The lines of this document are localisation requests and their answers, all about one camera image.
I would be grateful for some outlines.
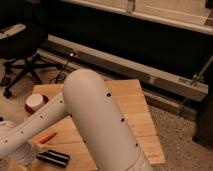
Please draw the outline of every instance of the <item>metal frame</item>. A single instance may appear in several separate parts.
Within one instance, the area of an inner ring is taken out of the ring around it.
[[[130,78],[137,78],[142,82],[184,96],[188,99],[202,101],[202,99],[208,94],[208,85],[206,84],[197,82],[197,84],[194,85],[190,79],[101,52],[52,35],[49,35],[48,40],[56,46],[62,46],[63,49],[66,49],[65,55],[67,56],[75,52],[77,55],[73,57],[81,61],[100,66]],[[40,54],[47,56],[45,51],[40,52]]]
[[[134,18],[139,18],[147,21],[152,21],[160,24],[165,24],[169,26],[174,26],[174,27],[179,27],[191,31],[196,31],[200,33],[205,33],[208,35],[213,35],[213,27],[208,26],[208,25],[199,25],[199,24],[194,24],[189,22],[183,22],[175,19],[170,19],[167,17],[161,17],[157,15],[151,15],[148,13],[143,13],[143,12],[137,12],[134,11],[135,9],[135,1],[134,0],[126,0],[127,1],[127,6],[126,8],[119,8],[119,7],[114,7],[114,6],[108,6],[104,4],[99,4],[87,0],[61,0],[67,3],[72,3],[72,4],[77,4],[77,5],[82,5],[82,6],[87,6],[103,11],[109,11],[117,14],[122,14]]]

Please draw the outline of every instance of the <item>wooden board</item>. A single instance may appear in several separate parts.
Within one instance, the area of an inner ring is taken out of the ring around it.
[[[165,158],[161,144],[157,137],[157,132],[139,81],[107,81],[106,84],[112,95],[115,97],[124,117],[137,137],[138,142],[150,163],[164,163]],[[62,87],[63,85],[61,84],[38,85],[34,87],[33,93],[41,93],[46,95],[48,98],[52,98],[60,92]],[[87,171],[97,169],[70,117],[66,117],[41,134],[45,134],[53,130],[57,131],[58,134],[55,138],[49,141],[48,144],[52,149],[71,156],[69,166],[66,169],[59,169],[35,160],[32,164],[32,171]],[[11,162],[9,167],[9,171],[13,170],[19,170],[14,161]]]

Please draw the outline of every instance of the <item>speckled floor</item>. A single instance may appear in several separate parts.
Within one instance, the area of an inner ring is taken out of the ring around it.
[[[0,59],[0,78],[3,76]],[[55,69],[41,70],[39,75],[44,83],[56,75]],[[14,97],[3,97],[0,88],[0,116],[20,123],[23,120],[24,102],[34,86],[30,76],[24,77],[13,89]],[[160,108],[150,106],[166,163],[154,167],[156,171],[213,171],[213,150],[194,143],[191,138],[195,132],[195,123]],[[0,171],[5,170],[5,161],[0,159]]]

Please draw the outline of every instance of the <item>red cup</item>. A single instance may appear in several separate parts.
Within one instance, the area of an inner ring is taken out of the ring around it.
[[[48,101],[49,99],[42,94],[31,94],[25,102],[25,110],[33,114],[42,108]]]

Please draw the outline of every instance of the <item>black chair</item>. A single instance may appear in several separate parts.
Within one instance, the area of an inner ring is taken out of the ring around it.
[[[4,96],[9,98],[12,93],[10,88],[14,86],[23,76],[30,73],[37,83],[41,84],[41,80],[35,72],[35,69],[57,67],[60,64],[47,63],[42,60],[41,56],[36,53],[37,48],[47,40],[48,34],[40,26],[25,20],[25,5],[23,0],[7,0],[0,2],[0,58],[4,58],[6,62],[5,76],[1,81],[2,86],[6,86]],[[21,23],[25,28],[16,34],[4,35],[11,30],[14,25]],[[24,64],[17,64],[18,61],[24,61]],[[21,72],[10,81],[8,74],[13,68],[21,69]]]

